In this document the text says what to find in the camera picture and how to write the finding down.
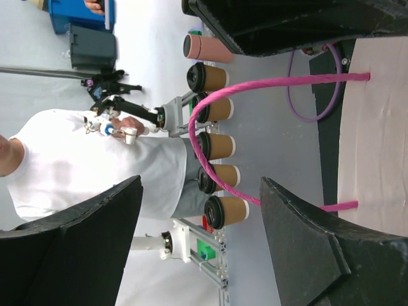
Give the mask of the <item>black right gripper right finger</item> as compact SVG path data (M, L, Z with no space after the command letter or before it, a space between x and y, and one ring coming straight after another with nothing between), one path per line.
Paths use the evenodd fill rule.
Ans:
M264 177L261 213L282 305L406 305L407 239L325 212Z

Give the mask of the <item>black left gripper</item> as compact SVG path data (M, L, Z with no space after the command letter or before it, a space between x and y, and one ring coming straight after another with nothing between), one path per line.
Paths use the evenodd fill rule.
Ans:
M232 53L266 57L358 38L407 35L407 1L182 1Z

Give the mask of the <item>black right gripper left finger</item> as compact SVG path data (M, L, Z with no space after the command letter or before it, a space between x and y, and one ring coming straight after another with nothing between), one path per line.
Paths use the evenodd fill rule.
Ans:
M142 202L131 177L1 232L2 305L114 305Z

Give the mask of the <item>pink kraft paper bag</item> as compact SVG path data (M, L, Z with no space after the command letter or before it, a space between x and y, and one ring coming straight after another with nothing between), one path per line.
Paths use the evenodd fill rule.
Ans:
M295 121L284 88L344 81L340 136L335 140L337 201L357 201L341 218L372 230L407 235L407 38L358 39L351 72L244 82L207 99L231 96L235 117L225 129L237 143L226 162L238 166L232 193L258 203L262 176L276 178L321 203L323 181L316 124Z

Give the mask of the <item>operator's hand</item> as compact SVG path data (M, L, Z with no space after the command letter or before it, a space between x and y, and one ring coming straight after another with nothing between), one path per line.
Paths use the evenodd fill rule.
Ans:
M135 136L140 136L145 131L145 126L142 122L134 117L125 117L123 119L113 118L111 123L115 130L121 130L122 128L131 128L136 131Z

